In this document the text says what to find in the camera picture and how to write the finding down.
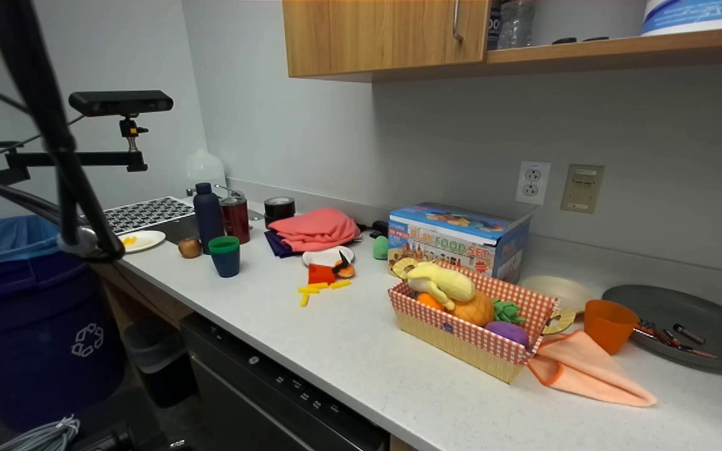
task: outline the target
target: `wicker basket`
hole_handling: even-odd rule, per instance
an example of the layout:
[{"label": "wicker basket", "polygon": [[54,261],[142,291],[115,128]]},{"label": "wicker basket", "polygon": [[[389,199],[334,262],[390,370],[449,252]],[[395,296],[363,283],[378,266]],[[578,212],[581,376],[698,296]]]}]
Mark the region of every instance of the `wicker basket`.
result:
[{"label": "wicker basket", "polygon": [[[540,340],[542,327],[552,317],[557,301],[543,293],[533,293],[489,276],[459,269],[469,276],[476,291],[497,298],[511,301],[522,307],[525,327],[528,333],[532,348]],[[462,321],[451,312],[426,307],[417,302],[413,288],[398,283],[389,288],[390,307],[395,310],[395,323],[400,330],[466,361],[469,365],[491,373],[507,383],[513,380],[525,361],[532,356],[522,342],[497,335],[482,325]]]}]

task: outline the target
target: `black container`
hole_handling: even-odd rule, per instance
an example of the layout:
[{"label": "black container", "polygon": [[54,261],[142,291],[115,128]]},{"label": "black container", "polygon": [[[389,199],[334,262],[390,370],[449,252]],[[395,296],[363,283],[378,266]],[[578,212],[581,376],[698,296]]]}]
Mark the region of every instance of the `black container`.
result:
[{"label": "black container", "polygon": [[141,321],[122,335],[138,376],[159,409],[196,392],[182,335],[164,321]]}]

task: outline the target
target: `toy fruit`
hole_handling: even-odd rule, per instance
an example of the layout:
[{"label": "toy fruit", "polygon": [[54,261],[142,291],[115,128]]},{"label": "toy fruit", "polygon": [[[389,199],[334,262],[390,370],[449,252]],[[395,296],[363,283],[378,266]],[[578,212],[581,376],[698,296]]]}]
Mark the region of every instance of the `toy fruit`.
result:
[{"label": "toy fruit", "polygon": [[426,261],[417,262],[407,273],[407,283],[413,291],[432,293],[443,306],[443,310],[453,310],[457,302],[469,302],[476,296],[472,278]]},{"label": "toy fruit", "polygon": [[528,333],[516,325],[516,323],[507,323],[507,321],[491,321],[487,323],[487,330],[497,333],[497,335],[504,335],[510,340],[516,340],[522,342],[526,350],[532,350],[532,340],[528,340]]},{"label": "toy fruit", "polygon": [[457,302],[453,315],[483,327],[493,317],[491,298],[478,291],[469,302]]},{"label": "toy fruit", "polygon": [[443,310],[442,302],[432,293],[419,293],[417,302],[433,307],[433,310]]},{"label": "toy fruit", "polygon": [[417,262],[419,262],[417,258],[398,258],[398,261],[390,262],[390,273],[395,278],[407,281],[409,269],[413,269]]}]

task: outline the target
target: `jar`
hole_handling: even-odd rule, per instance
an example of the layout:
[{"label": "jar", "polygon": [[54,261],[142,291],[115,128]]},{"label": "jar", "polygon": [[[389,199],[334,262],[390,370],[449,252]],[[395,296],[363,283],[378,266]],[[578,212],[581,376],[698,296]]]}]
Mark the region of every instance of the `jar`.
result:
[{"label": "jar", "polygon": [[241,242],[251,241],[251,214],[243,193],[230,189],[230,194],[220,199],[220,217],[229,234],[236,234]]},{"label": "jar", "polygon": [[502,5],[502,34],[497,46],[525,46],[532,41],[533,0],[510,0]]}]

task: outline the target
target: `green cup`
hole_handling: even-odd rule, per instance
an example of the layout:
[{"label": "green cup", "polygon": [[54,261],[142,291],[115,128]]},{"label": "green cup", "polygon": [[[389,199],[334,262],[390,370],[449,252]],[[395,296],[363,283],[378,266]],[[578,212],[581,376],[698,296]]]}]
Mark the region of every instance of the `green cup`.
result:
[{"label": "green cup", "polygon": [[219,276],[232,278],[241,269],[241,241],[236,234],[210,238],[207,252]]}]

